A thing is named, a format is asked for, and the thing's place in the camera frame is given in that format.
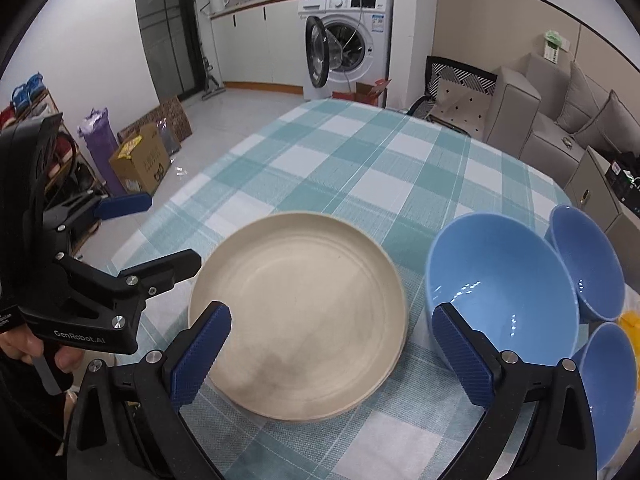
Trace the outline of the grey side cabinet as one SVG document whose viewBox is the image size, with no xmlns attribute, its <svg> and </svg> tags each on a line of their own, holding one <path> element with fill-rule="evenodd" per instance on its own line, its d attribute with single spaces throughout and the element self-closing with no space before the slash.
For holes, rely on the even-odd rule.
<svg viewBox="0 0 640 480">
<path fill-rule="evenodd" d="M 640 281 L 639 218 L 618 200 L 606 180 L 610 164 L 587 148 L 564 186 L 572 205 L 582 210 L 605 232 L 614 247 L 625 282 L 636 292 Z"/>
</svg>

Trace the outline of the black white patterned chair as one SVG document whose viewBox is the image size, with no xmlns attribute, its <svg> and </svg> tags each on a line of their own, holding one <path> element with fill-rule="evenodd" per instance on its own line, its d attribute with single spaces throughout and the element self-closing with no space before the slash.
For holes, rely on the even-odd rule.
<svg viewBox="0 0 640 480">
<path fill-rule="evenodd" d="M 496 85 L 494 73 L 451 58 L 429 55 L 424 93 L 407 114 L 481 141 Z"/>
</svg>

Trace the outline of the wooden shoe rack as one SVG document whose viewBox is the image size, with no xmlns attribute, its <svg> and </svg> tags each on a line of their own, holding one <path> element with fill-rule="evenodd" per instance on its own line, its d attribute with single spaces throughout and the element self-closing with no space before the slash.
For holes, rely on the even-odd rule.
<svg viewBox="0 0 640 480">
<path fill-rule="evenodd" d="M 110 196 L 79 153 L 59 110 L 1 129 L 1 247 L 10 254 L 77 252 Z"/>
</svg>

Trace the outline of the red cardboard box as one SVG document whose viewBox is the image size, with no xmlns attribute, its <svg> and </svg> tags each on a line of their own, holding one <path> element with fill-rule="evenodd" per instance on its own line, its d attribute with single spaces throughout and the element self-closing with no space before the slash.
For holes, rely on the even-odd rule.
<svg viewBox="0 0 640 480">
<path fill-rule="evenodd" d="M 388 79 L 379 79 L 375 81 L 375 84 L 357 82 L 355 89 L 352 91 L 333 91 L 332 98 L 381 107 L 382 96 L 389 84 L 390 81 Z"/>
</svg>

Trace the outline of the purple bag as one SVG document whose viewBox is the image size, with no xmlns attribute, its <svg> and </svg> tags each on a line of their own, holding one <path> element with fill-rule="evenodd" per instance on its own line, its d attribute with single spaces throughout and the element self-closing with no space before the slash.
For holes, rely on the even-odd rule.
<svg viewBox="0 0 640 480">
<path fill-rule="evenodd" d="M 108 120 L 107 108 L 102 110 L 93 108 L 90 114 L 80 122 L 77 133 L 85 141 L 96 169 L 105 181 L 111 196 L 125 195 L 126 192 L 110 164 L 110 158 L 117 151 L 118 144 Z"/>
</svg>

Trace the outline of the large cream plate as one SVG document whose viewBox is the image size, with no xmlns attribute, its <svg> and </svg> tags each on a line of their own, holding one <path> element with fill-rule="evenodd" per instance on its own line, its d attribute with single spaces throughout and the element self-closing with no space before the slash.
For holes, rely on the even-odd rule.
<svg viewBox="0 0 640 480">
<path fill-rule="evenodd" d="M 231 330 L 208 378 L 282 422 L 341 415 L 372 396 L 408 332 L 404 286 L 372 238 L 313 212 L 273 214 L 221 242 L 194 281 L 188 319 L 214 300 Z"/>
</svg>

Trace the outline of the white electric kettle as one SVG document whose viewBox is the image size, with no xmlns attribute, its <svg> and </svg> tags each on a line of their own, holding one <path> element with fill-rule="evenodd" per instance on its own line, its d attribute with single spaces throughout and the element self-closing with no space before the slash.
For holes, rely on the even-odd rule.
<svg viewBox="0 0 640 480">
<path fill-rule="evenodd" d="M 219 14 L 227 10 L 230 0 L 209 0 L 211 14 Z"/>
</svg>

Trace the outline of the large blue bowl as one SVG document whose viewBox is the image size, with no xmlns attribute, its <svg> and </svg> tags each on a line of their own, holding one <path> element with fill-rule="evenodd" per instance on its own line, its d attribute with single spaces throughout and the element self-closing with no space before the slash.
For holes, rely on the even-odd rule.
<svg viewBox="0 0 640 480">
<path fill-rule="evenodd" d="M 431 336 L 435 308 L 448 302 L 497 349 L 527 363 L 554 365 L 575 352 L 579 308 L 566 266 L 546 240 L 503 214 L 471 212 L 438 232 L 425 295 Z"/>
</svg>

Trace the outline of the brown cardboard box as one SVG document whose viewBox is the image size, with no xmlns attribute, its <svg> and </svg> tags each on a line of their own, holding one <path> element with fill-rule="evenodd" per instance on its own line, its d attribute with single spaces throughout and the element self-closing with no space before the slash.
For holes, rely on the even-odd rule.
<svg viewBox="0 0 640 480">
<path fill-rule="evenodd" d="M 110 165 L 126 193 L 153 195 L 170 165 L 157 124 L 148 122 L 128 136 Z"/>
</svg>

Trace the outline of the grey sofa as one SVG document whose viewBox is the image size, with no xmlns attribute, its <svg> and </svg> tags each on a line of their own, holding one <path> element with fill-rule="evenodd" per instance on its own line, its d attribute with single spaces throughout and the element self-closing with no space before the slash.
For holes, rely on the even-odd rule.
<svg viewBox="0 0 640 480">
<path fill-rule="evenodd" d="M 639 119 L 576 62 L 566 72 L 532 53 L 524 73 L 499 68 L 482 141 L 564 186 L 588 148 L 637 158 Z"/>
</svg>

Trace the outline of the black electronics box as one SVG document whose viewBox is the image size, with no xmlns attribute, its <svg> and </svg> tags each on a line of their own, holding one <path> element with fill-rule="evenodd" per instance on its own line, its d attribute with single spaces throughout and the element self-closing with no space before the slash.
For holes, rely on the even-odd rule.
<svg viewBox="0 0 640 480">
<path fill-rule="evenodd" d="M 605 179 L 621 203 L 629 208 L 639 207 L 639 178 L 624 164 L 613 159 L 606 170 Z"/>
</svg>

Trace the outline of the yellow plastic bag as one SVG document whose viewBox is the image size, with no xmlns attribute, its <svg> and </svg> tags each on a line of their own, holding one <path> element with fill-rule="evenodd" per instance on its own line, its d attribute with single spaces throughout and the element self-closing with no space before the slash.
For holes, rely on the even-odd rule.
<svg viewBox="0 0 640 480">
<path fill-rule="evenodd" d="M 640 315 L 637 311 L 628 310 L 622 313 L 617 324 L 623 329 L 633 344 L 640 341 Z"/>
</svg>

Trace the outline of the white kitchen cabinet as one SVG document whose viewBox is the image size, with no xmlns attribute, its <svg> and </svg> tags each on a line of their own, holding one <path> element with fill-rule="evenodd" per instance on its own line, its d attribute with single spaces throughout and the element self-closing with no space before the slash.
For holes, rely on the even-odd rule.
<svg viewBox="0 0 640 480">
<path fill-rule="evenodd" d="M 222 82 L 229 88 L 303 93 L 303 21 L 296 0 L 254 4 L 210 21 Z"/>
</svg>

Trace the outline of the white washing machine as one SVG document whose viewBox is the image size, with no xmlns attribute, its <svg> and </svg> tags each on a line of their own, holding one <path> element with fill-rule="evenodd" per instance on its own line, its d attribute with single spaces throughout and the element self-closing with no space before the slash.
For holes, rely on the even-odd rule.
<svg viewBox="0 0 640 480">
<path fill-rule="evenodd" d="M 352 93 L 388 76 L 394 0 L 298 0 L 304 99 Z"/>
</svg>

